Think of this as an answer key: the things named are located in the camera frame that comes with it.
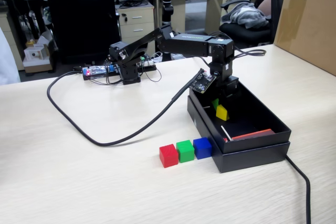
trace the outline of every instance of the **blue cube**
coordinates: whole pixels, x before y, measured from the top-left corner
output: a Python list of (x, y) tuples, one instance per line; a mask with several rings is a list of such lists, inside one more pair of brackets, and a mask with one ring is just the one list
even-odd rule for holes
[(197, 159), (211, 157), (212, 146), (207, 137), (195, 139), (193, 146)]

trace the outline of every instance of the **yellow cube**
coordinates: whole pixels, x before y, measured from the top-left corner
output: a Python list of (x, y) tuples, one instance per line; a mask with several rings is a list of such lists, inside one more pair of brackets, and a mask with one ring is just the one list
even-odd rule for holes
[(224, 121), (229, 120), (229, 114), (227, 113), (227, 110), (222, 105), (218, 105), (217, 111), (216, 111), (216, 117)]

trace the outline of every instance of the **office desk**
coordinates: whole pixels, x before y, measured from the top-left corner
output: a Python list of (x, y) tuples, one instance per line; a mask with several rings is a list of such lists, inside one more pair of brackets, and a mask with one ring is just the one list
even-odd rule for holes
[[(265, 57), (235, 60), (234, 75), (292, 129), (288, 155), (310, 178), (312, 223), (334, 223), (336, 77), (263, 48)], [(197, 58), (157, 67), (158, 83), (143, 75), (141, 83), (105, 87), (77, 75), (61, 79), (51, 96), (95, 140), (115, 141), (207, 69)], [(187, 92), (134, 139), (102, 148), (49, 102), (52, 81), (0, 87), (0, 223), (305, 223), (306, 185), (286, 161), (224, 174), (212, 158), (162, 167), (160, 146), (200, 136)]]

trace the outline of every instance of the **white stick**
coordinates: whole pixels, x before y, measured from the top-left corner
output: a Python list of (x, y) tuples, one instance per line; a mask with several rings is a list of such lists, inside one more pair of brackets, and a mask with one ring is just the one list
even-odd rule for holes
[(229, 134), (227, 134), (227, 132), (226, 132), (226, 130), (224, 129), (224, 127), (223, 127), (223, 126), (221, 126), (221, 127), (222, 127), (222, 130), (225, 132), (227, 138), (228, 138), (230, 141), (232, 141), (232, 138), (229, 136)]

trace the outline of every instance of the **black box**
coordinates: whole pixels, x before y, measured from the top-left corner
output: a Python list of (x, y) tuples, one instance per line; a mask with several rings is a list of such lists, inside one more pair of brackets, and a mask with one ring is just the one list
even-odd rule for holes
[[(226, 122), (216, 117), (213, 96), (208, 91), (201, 94), (190, 89), (188, 96), (188, 112), (200, 135), (209, 139), (221, 173), (282, 161), (290, 145), (291, 130), (240, 82), (238, 88), (237, 109)], [(275, 134), (225, 142), (227, 136), (221, 125), (231, 137), (266, 129)]]

